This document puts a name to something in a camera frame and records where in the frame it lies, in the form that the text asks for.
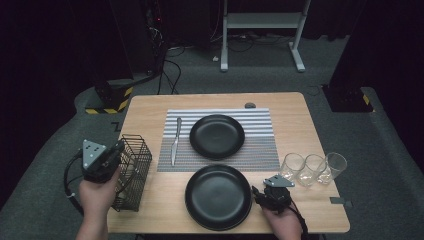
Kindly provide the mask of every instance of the hand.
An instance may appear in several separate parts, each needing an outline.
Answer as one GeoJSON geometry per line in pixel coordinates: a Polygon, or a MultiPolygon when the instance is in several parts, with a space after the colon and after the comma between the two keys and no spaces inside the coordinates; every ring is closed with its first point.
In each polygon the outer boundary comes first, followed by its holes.
{"type": "Polygon", "coordinates": [[[302,226],[296,214],[290,209],[285,209],[284,212],[277,214],[262,207],[262,211],[271,225],[274,235],[280,240],[300,240],[302,235],[302,226]]]}
{"type": "Polygon", "coordinates": [[[112,178],[105,183],[92,183],[82,180],[79,194],[84,220],[77,239],[107,239],[107,212],[115,200],[115,185],[121,168],[118,167],[112,178]]]}

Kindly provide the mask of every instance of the table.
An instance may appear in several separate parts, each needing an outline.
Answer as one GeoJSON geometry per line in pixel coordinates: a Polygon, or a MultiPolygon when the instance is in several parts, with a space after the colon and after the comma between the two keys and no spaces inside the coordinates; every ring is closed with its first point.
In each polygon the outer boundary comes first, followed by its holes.
{"type": "MultiPolygon", "coordinates": [[[[239,93],[135,96],[131,99],[122,134],[141,135],[153,156],[139,212],[110,210],[110,232],[171,233],[272,233],[259,205],[253,203],[249,216],[236,228],[215,232],[198,225],[184,203],[186,184],[194,172],[157,172],[165,117],[168,109],[244,108],[252,102],[257,108],[269,108],[277,151],[284,156],[296,152],[324,155],[311,115],[301,93],[239,93]]],[[[244,172],[250,185],[263,190],[264,178],[273,172],[244,172]]],[[[331,204],[339,197],[334,182],[300,184],[289,189],[311,233],[343,233],[350,228],[343,205],[331,204]]]]}
{"type": "Polygon", "coordinates": [[[298,72],[305,72],[305,65],[300,57],[299,46],[303,27],[308,15],[311,0],[306,0],[302,12],[295,13],[228,13],[227,0],[224,1],[221,71],[228,71],[227,30],[230,28],[294,28],[294,41],[289,42],[290,52],[298,72]]]}

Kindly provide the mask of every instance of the dish rack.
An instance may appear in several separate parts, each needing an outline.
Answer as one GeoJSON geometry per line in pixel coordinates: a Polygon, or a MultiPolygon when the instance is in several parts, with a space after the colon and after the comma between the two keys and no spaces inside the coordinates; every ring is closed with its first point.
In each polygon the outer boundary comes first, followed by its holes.
{"type": "Polygon", "coordinates": [[[121,153],[121,174],[112,208],[138,212],[149,172],[152,154],[140,135],[123,134],[125,149],[121,153]]]}

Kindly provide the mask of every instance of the black plate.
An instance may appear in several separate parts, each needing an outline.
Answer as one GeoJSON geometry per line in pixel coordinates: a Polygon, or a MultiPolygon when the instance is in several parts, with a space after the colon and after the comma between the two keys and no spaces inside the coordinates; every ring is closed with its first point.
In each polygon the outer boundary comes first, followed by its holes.
{"type": "Polygon", "coordinates": [[[190,131],[190,144],[200,155],[219,160],[236,153],[244,143],[243,127],[226,115],[209,115],[190,131]]]}
{"type": "Polygon", "coordinates": [[[214,231],[228,230],[243,222],[250,212],[250,185],[233,167],[209,165],[188,181],[185,203],[191,217],[201,226],[214,231]]]}

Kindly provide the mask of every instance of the gray carpet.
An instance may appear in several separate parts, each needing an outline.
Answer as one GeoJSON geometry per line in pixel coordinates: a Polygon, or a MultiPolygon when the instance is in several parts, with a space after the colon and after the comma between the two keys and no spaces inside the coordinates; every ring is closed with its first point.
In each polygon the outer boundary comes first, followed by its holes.
{"type": "MultiPolygon", "coordinates": [[[[261,41],[273,42],[274,39],[261,41]]],[[[177,63],[181,78],[179,94],[290,92],[304,94],[325,152],[336,151],[348,159],[348,169],[336,179],[342,197],[351,200],[346,207],[351,229],[345,234],[327,234],[327,239],[421,239],[424,229],[424,177],[400,141],[377,94],[363,88],[375,107],[372,113],[333,113],[320,89],[329,83],[346,43],[302,39],[299,51],[306,72],[295,69],[286,43],[255,44],[244,52],[229,52],[229,70],[219,71],[218,48],[187,48],[168,52],[167,60],[177,63]]],[[[243,50],[247,43],[232,42],[243,50]]],[[[177,68],[165,63],[171,80],[177,68]]],[[[162,79],[161,94],[171,89],[162,79]]],[[[132,96],[154,95],[158,79],[135,87],[132,96]]],[[[66,199],[62,179],[69,159],[84,139],[113,144],[125,111],[109,115],[88,115],[84,106],[92,89],[75,99],[78,113],[60,128],[40,149],[0,213],[0,239],[73,239],[81,216],[66,199]]],[[[78,175],[79,169],[72,174],[78,175]]],[[[77,182],[72,187],[76,191],[77,182]]],[[[134,234],[111,234],[110,239],[134,239],[134,234]]]]}

